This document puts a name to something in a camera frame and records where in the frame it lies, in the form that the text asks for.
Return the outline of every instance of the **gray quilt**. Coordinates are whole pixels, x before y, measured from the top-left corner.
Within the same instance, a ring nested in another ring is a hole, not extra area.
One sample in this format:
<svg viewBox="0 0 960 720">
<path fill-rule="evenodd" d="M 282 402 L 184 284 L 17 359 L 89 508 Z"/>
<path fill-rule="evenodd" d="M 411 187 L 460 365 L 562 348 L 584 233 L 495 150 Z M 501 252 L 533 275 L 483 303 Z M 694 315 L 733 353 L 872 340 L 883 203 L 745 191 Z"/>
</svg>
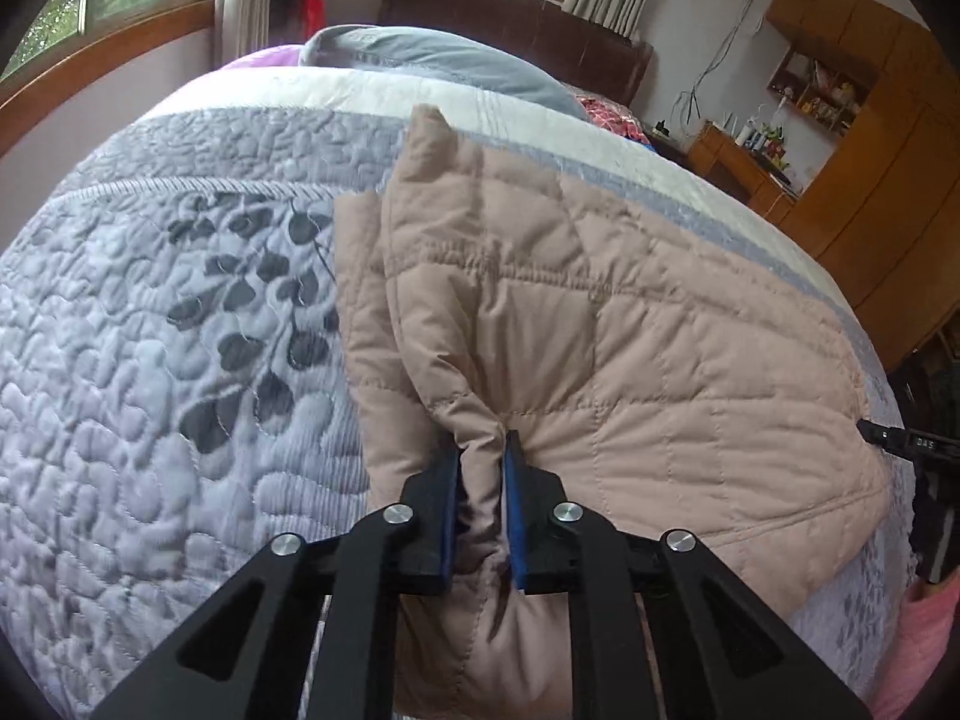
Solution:
<svg viewBox="0 0 960 720">
<path fill-rule="evenodd" d="M 829 278 L 639 146 L 440 81 L 208 76 L 80 164 L 0 258 L 0 628 L 65 717 L 89 714 L 272 535 L 312 541 L 363 514 L 331 201 L 384 185 L 417 101 L 827 301 L 870 379 L 872 418 L 899 424 Z M 892 462 L 891 514 L 792 620 L 861 694 L 909 570 L 912 470 Z"/>
</svg>

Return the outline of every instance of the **wooden desk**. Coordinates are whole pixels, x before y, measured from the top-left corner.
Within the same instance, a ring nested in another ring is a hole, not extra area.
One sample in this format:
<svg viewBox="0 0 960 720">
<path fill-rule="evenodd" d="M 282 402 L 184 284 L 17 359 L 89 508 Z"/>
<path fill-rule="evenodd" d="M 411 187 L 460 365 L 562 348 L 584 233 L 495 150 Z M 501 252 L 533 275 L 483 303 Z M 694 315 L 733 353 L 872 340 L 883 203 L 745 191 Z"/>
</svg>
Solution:
<svg viewBox="0 0 960 720">
<path fill-rule="evenodd" d="M 774 225 L 779 225 L 797 199 L 763 170 L 726 132 L 708 122 L 690 146 L 692 172 L 735 197 Z"/>
</svg>

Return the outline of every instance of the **metal screw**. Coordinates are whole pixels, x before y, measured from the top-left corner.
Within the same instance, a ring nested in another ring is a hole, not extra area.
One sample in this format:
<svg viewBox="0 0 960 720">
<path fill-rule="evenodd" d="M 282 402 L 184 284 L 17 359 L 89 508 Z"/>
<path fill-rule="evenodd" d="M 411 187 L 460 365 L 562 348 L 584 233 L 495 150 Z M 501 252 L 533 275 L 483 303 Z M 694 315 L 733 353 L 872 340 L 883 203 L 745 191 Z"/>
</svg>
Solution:
<svg viewBox="0 0 960 720">
<path fill-rule="evenodd" d="M 405 503 L 395 503 L 383 509 L 383 518 L 391 525 L 400 525 L 414 518 L 414 509 Z"/>
<path fill-rule="evenodd" d="M 666 545 L 674 552 L 689 552 L 697 545 L 697 538 L 690 531 L 670 531 Z"/>
<path fill-rule="evenodd" d="M 301 538 L 296 533 L 281 533 L 270 542 L 272 552 L 275 555 L 280 555 L 280 557 L 293 555 L 294 552 L 299 550 L 300 545 Z"/>
<path fill-rule="evenodd" d="M 555 505 L 553 515 L 560 522 L 576 522 L 584 515 L 584 508 L 579 504 L 565 501 Z"/>
</svg>

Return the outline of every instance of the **beige jacket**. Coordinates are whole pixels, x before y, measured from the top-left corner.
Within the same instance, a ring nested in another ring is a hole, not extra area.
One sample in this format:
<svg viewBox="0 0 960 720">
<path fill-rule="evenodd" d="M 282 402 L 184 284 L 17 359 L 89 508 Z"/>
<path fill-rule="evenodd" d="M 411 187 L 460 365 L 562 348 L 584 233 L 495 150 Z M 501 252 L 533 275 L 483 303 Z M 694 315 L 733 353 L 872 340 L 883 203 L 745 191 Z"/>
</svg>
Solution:
<svg viewBox="0 0 960 720">
<path fill-rule="evenodd" d="M 403 606 L 398 710 L 569 715 L 565 599 L 510 585 L 507 429 L 572 500 L 640 536 L 690 529 L 784 616 L 880 522 L 853 350 L 761 266 L 425 106 L 383 196 L 338 199 L 335 231 L 371 507 L 424 467 L 438 425 L 464 448 L 469 529 L 448 596 Z"/>
</svg>

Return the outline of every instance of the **headboard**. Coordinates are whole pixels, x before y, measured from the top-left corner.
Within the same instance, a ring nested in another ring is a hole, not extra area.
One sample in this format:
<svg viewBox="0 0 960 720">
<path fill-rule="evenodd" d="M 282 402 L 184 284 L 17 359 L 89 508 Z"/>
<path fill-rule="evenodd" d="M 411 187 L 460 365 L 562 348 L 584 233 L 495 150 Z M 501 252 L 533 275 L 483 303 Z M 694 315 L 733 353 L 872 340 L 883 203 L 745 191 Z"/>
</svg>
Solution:
<svg viewBox="0 0 960 720">
<path fill-rule="evenodd" d="M 624 105 L 634 100 L 653 54 L 649 44 L 632 46 L 548 0 L 383 0 L 377 23 L 454 32 Z"/>
</svg>

